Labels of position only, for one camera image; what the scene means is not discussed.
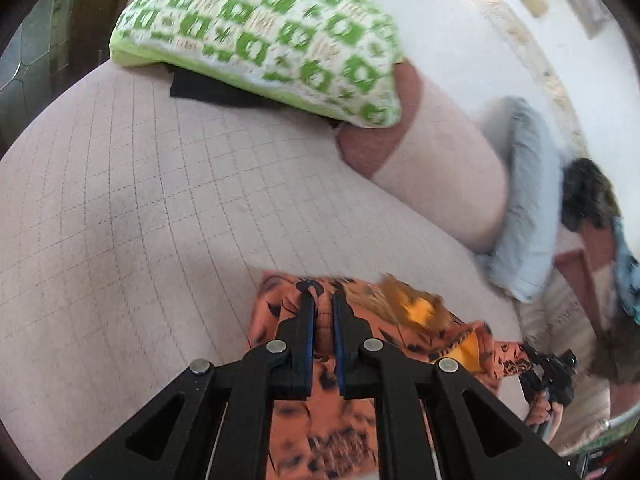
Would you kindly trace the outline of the right hand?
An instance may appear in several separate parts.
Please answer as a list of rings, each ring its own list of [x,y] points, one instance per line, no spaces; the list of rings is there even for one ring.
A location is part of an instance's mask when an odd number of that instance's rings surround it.
[[[550,402],[544,392],[538,392],[535,400],[529,404],[529,411],[524,424],[533,426],[547,425],[547,432],[541,437],[549,444],[558,432],[564,414],[564,406],[558,402]]]

